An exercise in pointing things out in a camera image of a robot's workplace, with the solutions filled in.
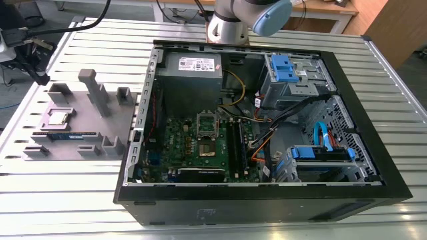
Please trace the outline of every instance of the open computer tower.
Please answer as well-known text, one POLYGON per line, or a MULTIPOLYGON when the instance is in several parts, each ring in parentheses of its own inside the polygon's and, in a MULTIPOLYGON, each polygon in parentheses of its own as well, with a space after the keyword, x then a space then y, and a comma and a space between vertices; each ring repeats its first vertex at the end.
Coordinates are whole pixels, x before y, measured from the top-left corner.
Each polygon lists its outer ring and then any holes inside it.
POLYGON ((339 221, 411 197, 334 53, 155 42, 115 192, 142 225, 339 221))

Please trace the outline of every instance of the blue plastic tab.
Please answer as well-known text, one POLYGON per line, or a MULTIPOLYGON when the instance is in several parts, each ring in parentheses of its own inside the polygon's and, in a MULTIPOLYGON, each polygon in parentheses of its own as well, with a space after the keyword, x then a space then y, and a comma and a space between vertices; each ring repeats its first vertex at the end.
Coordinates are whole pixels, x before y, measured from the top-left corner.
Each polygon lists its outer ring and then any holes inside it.
POLYGON ((298 159, 298 158, 301 157, 301 155, 299 155, 299 151, 297 150, 297 148, 293 148, 293 149, 291 149, 291 152, 293 152, 293 157, 294 157, 295 159, 298 159))
POLYGON ((303 146, 303 147, 298 147, 298 153, 299 153, 299 157, 302 159, 314 159, 315 158, 315 151, 313 147, 309 146, 303 146))
POLYGON ((357 152, 353 148, 347 149, 351 160, 357 160, 357 152))
POLYGON ((273 55, 271 63, 278 82, 298 83, 301 81, 301 78, 294 73, 294 64, 289 56, 273 55))
POLYGON ((290 71, 278 71, 275 73, 275 79, 278 82, 283 83, 299 83, 301 82, 301 78, 298 76, 295 76, 294 72, 290 71))
POLYGON ((294 71, 294 64, 289 56, 273 55, 271 63, 275 71, 286 71, 286 72, 294 71))

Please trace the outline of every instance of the table leg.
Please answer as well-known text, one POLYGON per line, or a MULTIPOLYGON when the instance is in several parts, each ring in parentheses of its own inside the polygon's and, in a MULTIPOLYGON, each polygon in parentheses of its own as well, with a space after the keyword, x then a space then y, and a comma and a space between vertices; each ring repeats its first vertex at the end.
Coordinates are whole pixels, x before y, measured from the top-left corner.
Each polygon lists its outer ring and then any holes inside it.
POLYGON ((353 15, 339 15, 339 20, 337 20, 337 23, 331 30, 331 34, 343 34, 351 19, 353 15))
POLYGON ((158 3, 154 3, 151 5, 153 7, 153 11, 154 11, 154 20, 158 22, 158 23, 165 23, 165 16, 163 16, 163 12, 162 12, 162 9, 158 5, 158 3))

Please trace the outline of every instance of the white sticker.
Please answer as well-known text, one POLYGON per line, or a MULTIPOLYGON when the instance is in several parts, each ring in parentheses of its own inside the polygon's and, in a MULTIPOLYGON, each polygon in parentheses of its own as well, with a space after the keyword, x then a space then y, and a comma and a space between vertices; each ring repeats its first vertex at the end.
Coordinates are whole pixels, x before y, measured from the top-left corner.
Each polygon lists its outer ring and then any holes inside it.
POLYGON ((262 169, 262 171, 263 171, 263 173, 266 174, 266 176, 270 177, 271 171, 270 171, 269 167, 265 166, 265 168, 262 169))
POLYGON ((70 139, 83 139, 83 136, 69 136, 70 139))
POLYGON ((183 57, 179 60, 181 71, 215 72, 215 60, 210 58, 183 57))
POLYGON ((303 75, 307 76, 307 72, 306 71, 295 71, 297 75, 303 75))
POLYGON ((283 155, 283 153, 282 153, 281 151, 277 151, 275 154, 274 154, 274 156, 273 156, 273 158, 274 158, 274 159, 278 159, 278 158, 282 157, 282 155, 283 155))
POLYGON ((255 99, 255 107, 258 109, 262 107, 262 100, 259 98, 255 99))

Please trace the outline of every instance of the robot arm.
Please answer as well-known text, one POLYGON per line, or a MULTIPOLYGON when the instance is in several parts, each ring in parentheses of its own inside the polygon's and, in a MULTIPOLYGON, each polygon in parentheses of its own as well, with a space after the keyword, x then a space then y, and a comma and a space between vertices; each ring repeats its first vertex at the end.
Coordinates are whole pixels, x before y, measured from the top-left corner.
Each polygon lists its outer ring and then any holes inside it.
POLYGON ((207 37, 217 44, 243 45, 249 27, 269 37, 283 28, 291 13, 290 0, 218 0, 207 37))

